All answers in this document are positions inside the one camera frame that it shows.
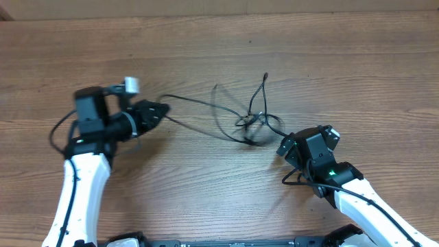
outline wire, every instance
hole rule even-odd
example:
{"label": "wire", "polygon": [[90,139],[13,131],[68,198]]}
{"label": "wire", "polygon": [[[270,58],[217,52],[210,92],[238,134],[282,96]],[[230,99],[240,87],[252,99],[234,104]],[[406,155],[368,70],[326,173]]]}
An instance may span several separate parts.
{"label": "wire", "polygon": [[68,119],[73,113],[76,113],[76,110],[72,110],[70,113],[65,115],[56,125],[52,128],[49,134],[49,142],[50,146],[52,146],[56,151],[58,151],[60,154],[64,155],[64,151],[62,151],[55,143],[54,143],[54,133],[55,130],[66,120]]}
{"label": "wire", "polygon": [[326,187],[328,189],[333,189],[335,191],[341,191],[344,193],[347,193],[349,195],[355,196],[356,198],[359,198],[365,202],[367,202],[368,204],[374,206],[376,209],[378,209],[380,212],[382,212],[382,214],[384,214],[399,230],[400,232],[402,232],[402,234],[404,236],[406,236],[407,240],[409,240],[415,247],[420,247],[420,244],[413,239],[412,236],[410,236],[410,234],[404,230],[404,228],[386,211],[384,210],[381,206],[379,206],[374,200],[368,199],[362,195],[359,195],[358,193],[355,193],[353,191],[350,191],[348,189],[343,189],[341,187],[336,187],[336,186],[331,186],[331,185],[324,185],[324,184],[320,184],[320,183],[304,183],[300,181],[300,175],[298,177],[298,181],[297,182],[285,182],[294,172],[297,171],[297,168],[294,168],[290,173],[288,173],[283,179],[282,179],[282,183],[284,185],[300,185],[300,186],[310,186],[310,187]]}
{"label": "wire", "polygon": [[[58,151],[61,155],[65,155],[64,151],[62,151],[55,143],[54,143],[54,133],[56,131],[56,129],[58,129],[58,127],[67,119],[69,118],[73,113],[75,113],[76,110],[72,110],[70,113],[68,113],[67,115],[65,115],[50,131],[49,134],[49,142],[50,145],[56,150]],[[70,131],[69,131],[69,136],[68,136],[68,141],[70,141],[73,137],[73,133],[75,132],[75,128],[78,125],[78,121],[75,120],[73,121],[73,123],[70,126]],[[70,201],[69,201],[69,205],[67,207],[67,211],[66,211],[66,215],[64,217],[64,222],[62,223],[62,227],[60,229],[60,236],[58,238],[58,241],[56,243],[56,247],[61,247],[62,244],[62,240],[64,239],[64,235],[67,232],[67,225],[69,224],[69,218],[70,218],[70,214],[71,214],[71,210],[73,208],[73,201],[75,200],[75,194],[76,194],[76,182],[78,180],[78,175],[76,172],[76,166],[75,163],[69,158],[67,159],[70,162],[71,168],[73,170],[73,188],[72,188],[72,192],[70,195]]]}
{"label": "wire", "polygon": [[[179,125],[181,125],[183,127],[186,127],[186,128],[188,128],[190,130],[199,132],[201,134],[208,135],[208,136],[216,138],[216,139],[221,139],[221,140],[224,140],[224,141],[234,141],[234,142],[243,143],[243,144],[247,144],[247,145],[264,146],[264,145],[267,145],[267,144],[273,142],[274,138],[271,138],[271,139],[268,139],[268,140],[265,140],[265,141],[255,141],[255,140],[253,140],[253,138],[261,130],[263,125],[268,126],[276,134],[279,134],[279,135],[281,135],[283,137],[287,136],[287,134],[283,133],[282,131],[277,130],[276,128],[273,128],[270,125],[270,123],[269,123],[268,119],[269,118],[273,118],[273,119],[275,119],[278,122],[279,126],[283,125],[283,122],[282,122],[280,117],[277,117],[277,116],[272,115],[272,114],[268,114],[267,97],[265,95],[265,82],[266,82],[267,78],[268,78],[268,73],[264,73],[263,81],[262,81],[261,85],[259,85],[258,89],[256,90],[256,92],[254,92],[254,94],[253,94],[253,96],[252,96],[252,98],[250,100],[250,105],[248,107],[248,112],[247,112],[246,116],[242,116],[242,115],[240,115],[235,110],[232,110],[232,109],[224,107],[224,106],[217,105],[215,103],[216,90],[220,89],[220,90],[223,91],[223,93],[226,96],[231,98],[231,100],[233,102],[238,103],[241,107],[245,108],[245,106],[243,104],[239,103],[239,101],[237,101],[223,86],[221,86],[219,84],[215,85],[213,87],[212,91],[211,91],[211,103],[203,102],[203,101],[198,100],[198,99],[190,99],[190,98],[187,98],[187,97],[181,97],[181,96],[178,96],[178,95],[171,95],[171,94],[161,95],[160,97],[157,98],[157,102],[160,102],[164,97],[172,97],[172,98],[181,99],[181,100],[184,100],[184,101],[195,102],[195,103],[198,103],[198,104],[204,104],[206,106],[210,106],[211,107],[211,111],[212,111],[212,116],[213,116],[213,118],[215,120],[215,124],[216,124],[217,128],[219,129],[219,131],[224,135],[224,137],[218,136],[216,134],[211,134],[208,131],[200,130],[199,128],[190,126],[189,124],[186,124],[186,123],[183,123],[181,121],[178,121],[178,120],[176,120],[176,119],[174,119],[174,118],[172,118],[170,116],[166,115],[165,117],[167,119],[169,119],[170,121],[176,123],[176,124],[179,124]],[[257,94],[259,93],[259,91],[261,89],[262,89],[262,92],[263,92],[264,112],[260,112],[259,114],[253,114],[252,113],[253,101],[254,101],[255,97],[257,96]],[[228,112],[230,112],[230,113],[232,113],[232,114],[234,114],[234,115],[236,115],[238,117],[238,120],[235,122],[235,126],[236,127],[240,127],[241,128],[240,130],[243,130],[243,135],[244,135],[243,139],[234,138],[230,134],[226,133],[226,131],[221,126],[220,121],[219,121],[219,119],[217,117],[217,109],[226,110],[226,111],[228,111]],[[253,133],[250,134],[249,127],[251,125],[257,123],[257,122],[260,122],[261,125]]]}
{"label": "wire", "polygon": [[67,225],[69,224],[71,209],[73,208],[73,201],[75,200],[75,194],[76,194],[76,181],[78,179],[77,173],[76,173],[76,166],[75,166],[75,163],[71,159],[68,159],[68,161],[70,162],[71,169],[73,170],[73,188],[71,191],[71,196],[70,196],[69,206],[67,207],[66,216],[64,217],[64,223],[62,224],[62,227],[60,229],[60,237],[58,238],[58,242],[56,243],[56,247],[61,247],[62,240],[64,239],[64,235],[66,233],[69,234],[67,232]]}

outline wood grain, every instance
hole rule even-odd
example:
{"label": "wood grain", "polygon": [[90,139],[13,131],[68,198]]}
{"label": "wood grain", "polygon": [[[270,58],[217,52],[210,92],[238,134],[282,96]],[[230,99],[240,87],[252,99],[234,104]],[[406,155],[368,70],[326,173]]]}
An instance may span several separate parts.
{"label": "wood grain", "polygon": [[[268,110],[286,131],[334,126],[342,134],[337,160],[358,167],[390,206],[439,241],[437,12],[7,22],[0,33],[1,246],[40,246],[48,233],[63,168],[47,135],[73,108],[75,90],[131,75],[141,80],[137,99],[209,101],[220,83],[247,104],[266,71]],[[209,108],[166,102],[171,116],[212,129]],[[240,110],[223,95],[218,102]],[[60,145],[67,128],[56,135]],[[169,121],[141,140],[140,152],[115,160],[99,239],[127,231],[285,238],[351,223],[310,188],[282,186],[291,166],[275,143],[249,148]]]}
{"label": "wood grain", "polygon": [[7,20],[437,10],[439,0],[0,0]]}

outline tangled cable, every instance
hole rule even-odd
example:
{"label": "tangled cable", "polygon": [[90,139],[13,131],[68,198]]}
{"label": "tangled cable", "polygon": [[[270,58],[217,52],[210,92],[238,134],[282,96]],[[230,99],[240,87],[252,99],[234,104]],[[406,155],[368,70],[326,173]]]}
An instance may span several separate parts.
{"label": "tangled cable", "polygon": [[[187,97],[181,97],[181,96],[172,95],[172,94],[161,95],[160,97],[157,98],[157,102],[160,102],[165,97],[172,97],[172,98],[181,99],[181,100],[188,101],[188,102],[195,102],[198,104],[203,104],[205,106],[210,106],[212,116],[215,120],[215,124],[216,124],[218,130],[223,134],[223,136],[218,136],[216,134],[212,134],[210,132],[201,130],[201,129],[196,128],[194,126],[190,126],[189,124],[183,123],[182,121],[174,119],[168,115],[166,115],[165,117],[176,124],[184,126],[190,130],[199,132],[201,134],[205,134],[205,135],[208,135],[210,137],[214,137],[216,139],[221,139],[221,140],[225,140],[225,141],[234,141],[234,142],[243,143],[243,144],[247,144],[247,145],[265,146],[265,145],[270,144],[271,142],[275,141],[275,138],[270,137],[270,138],[267,138],[267,139],[262,140],[262,141],[255,141],[254,140],[255,135],[257,133],[259,133],[259,131],[262,129],[263,126],[268,126],[274,133],[279,134],[283,137],[287,136],[287,134],[285,134],[284,132],[271,126],[270,122],[268,121],[269,118],[273,118],[274,120],[277,121],[279,126],[283,126],[283,122],[282,122],[282,119],[280,117],[277,117],[275,115],[268,113],[267,97],[265,95],[265,82],[267,81],[267,78],[268,78],[268,73],[264,73],[262,83],[259,86],[259,88],[256,90],[256,92],[254,92],[254,94],[250,100],[250,105],[248,107],[247,114],[245,116],[240,115],[235,110],[232,110],[232,109],[224,107],[224,106],[217,105],[215,103],[216,92],[217,92],[217,89],[220,88],[220,85],[218,85],[218,84],[216,84],[211,91],[211,102],[210,103],[203,102],[203,101],[198,100],[198,99],[190,99]],[[238,102],[238,104],[243,106],[226,89],[224,89],[224,88],[221,88],[221,89],[223,90],[223,92],[225,94],[227,94],[227,96],[229,96],[229,98],[231,98],[233,101]],[[261,89],[262,89],[262,93],[263,93],[264,112],[260,112],[260,113],[255,114],[252,112],[253,100],[257,96],[257,94],[259,93],[259,91]],[[219,121],[218,116],[217,116],[217,109],[226,110],[226,111],[236,115],[238,117],[238,120],[235,122],[235,127],[238,127],[238,129],[233,131],[231,134],[228,134],[223,129],[222,125],[220,124],[220,121]],[[254,132],[251,132],[250,127],[254,124],[259,124],[259,127]],[[241,133],[243,135],[242,139],[237,139],[237,138],[232,137],[232,134],[235,134],[236,132],[239,132],[239,131],[241,131]]]}

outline wooden table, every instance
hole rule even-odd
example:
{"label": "wooden table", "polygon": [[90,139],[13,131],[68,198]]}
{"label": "wooden table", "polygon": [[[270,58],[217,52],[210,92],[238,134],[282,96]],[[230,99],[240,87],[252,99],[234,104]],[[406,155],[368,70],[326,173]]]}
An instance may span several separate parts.
{"label": "wooden table", "polygon": [[[48,233],[63,160],[47,135],[74,91],[131,75],[136,99],[209,101],[219,83],[247,104],[266,71],[268,110],[286,131],[334,126],[336,159],[439,241],[439,12],[369,12],[0,23],[0,246],[40,246]],[[171,116],[217,132],[209,108],[168,102]],[[286,238],[351,223],[310,188],[281,184],[292,167],[278,143],[249,148],[167,120],[141,140],[115,159],[99,239]]]}

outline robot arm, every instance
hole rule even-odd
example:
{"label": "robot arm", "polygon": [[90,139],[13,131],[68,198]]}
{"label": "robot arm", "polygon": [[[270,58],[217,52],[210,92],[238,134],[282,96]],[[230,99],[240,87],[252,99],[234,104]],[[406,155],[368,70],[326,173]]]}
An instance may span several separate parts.
{"label": "robot arm", "polygon": [[318,197],[326,198],[368,236],[337,233],[335,237],[327,237],[327,246],[439,246],[389,207],[353,165],[335,161],[333,150],[339,140],[340,134],[331,126],[318,126],[291,133],[277,151],[281,156],[286,154],[285,160],[308,180],[307,183],[285,182],[285,177],[284,184],[312,186]]}
{"label": "robot arm", "polygon": [[[342,188],[374,200],[421,246],[439,246],[438,243],[419,233],[387,205],[366,179],[359,180],[356,178],[343,184]],[[342,191],[334,192],[334,198],[337,209],[357,223],[378,246],[413,246],[396,225],[377,208]]]}
{"label": "robot arm", "polygon": [[[42,247],[97,246],[102,192],[110,176],[117,142],[138,138],[152,130],[169,111],[166,104],[146,100],[131,104],[130,98],[138,89],[135,78],[125,78],[122,84],[108,88],[94,86],[76,91],[78,120],[72,123],[70,133],[73,135],[77,126],[80,135],[69,137],[61,151],[65,158],[64,185],[55,220]],[[108,114],[107,95],[118,97],[120,113]]]}

